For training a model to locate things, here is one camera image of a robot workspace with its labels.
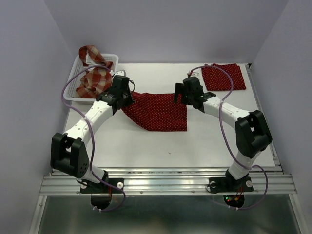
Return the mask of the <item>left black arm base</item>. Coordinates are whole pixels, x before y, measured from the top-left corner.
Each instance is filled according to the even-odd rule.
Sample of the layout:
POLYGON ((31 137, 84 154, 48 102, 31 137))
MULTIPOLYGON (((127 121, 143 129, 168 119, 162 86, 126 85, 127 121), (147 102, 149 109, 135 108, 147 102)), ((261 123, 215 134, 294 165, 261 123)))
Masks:
POLYGON ((109 187, 103 183, 93 183, 83 180, 77 180, 78 184, 80 185, 80 193, 81 194, 108 194, 108 193, 116 193, 121 194, 122 192, 118 189, 123 190, 124 186, 124 178, 117 177, 117 178, 109 178, 108 184, 117 187, 118 189, 109 187))

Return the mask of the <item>red polka dot skirt pile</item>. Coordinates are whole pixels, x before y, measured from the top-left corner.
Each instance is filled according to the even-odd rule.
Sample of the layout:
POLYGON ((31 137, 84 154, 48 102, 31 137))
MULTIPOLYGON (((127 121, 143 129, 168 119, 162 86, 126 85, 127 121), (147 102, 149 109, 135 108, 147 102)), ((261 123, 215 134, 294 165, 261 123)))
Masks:
POLYGON ((147 131, 187 131, 187 107, 174 102, 174 94, 137 93, 134 103, 122 111, 134 123, 147 131))

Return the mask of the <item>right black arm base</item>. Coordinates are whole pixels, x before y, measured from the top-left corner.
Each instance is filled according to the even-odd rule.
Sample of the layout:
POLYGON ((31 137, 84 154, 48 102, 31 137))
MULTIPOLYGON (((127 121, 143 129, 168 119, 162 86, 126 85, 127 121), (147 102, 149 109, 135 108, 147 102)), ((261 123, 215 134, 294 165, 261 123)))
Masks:
POLYGON ((239 180, 234 180, 227 177, 211 177, 206 186, 206 191, 212 194, 217 193, 236 193, 237 191, 253 192, 253 183, 251 178, 245 177, 239 180))

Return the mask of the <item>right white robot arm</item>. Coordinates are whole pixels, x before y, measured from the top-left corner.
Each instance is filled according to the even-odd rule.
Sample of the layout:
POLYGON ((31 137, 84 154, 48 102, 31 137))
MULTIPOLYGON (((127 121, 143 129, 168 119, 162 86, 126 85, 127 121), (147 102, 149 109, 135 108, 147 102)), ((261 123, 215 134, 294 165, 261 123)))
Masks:
POLYGON ((225 176, 210 180, 211 192, 230 192, 245 185, 256 158, 273 140, 263 113, 239 109, 212 92, 205 93, 197 77, 175 84, 174 102, 178 101, 218 118, 220 124, 226 123, 235 130, 238 152, 225 176))

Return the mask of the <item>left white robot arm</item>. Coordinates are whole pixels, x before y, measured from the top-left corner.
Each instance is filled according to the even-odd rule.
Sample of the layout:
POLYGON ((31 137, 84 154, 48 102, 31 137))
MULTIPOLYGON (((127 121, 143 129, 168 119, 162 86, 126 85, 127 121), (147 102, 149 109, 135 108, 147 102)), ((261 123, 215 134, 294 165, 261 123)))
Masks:
POLYGON ((93 165, 95 154, 95 133, 100 126, 118 110, 134 103, 126 76, 115 75, 112 85, 101 93, 87 113, 65 133, 55 133, 52 137, 51 167, 77 179, 91 182, 97 192, 108 188, 108 173, 93 165))

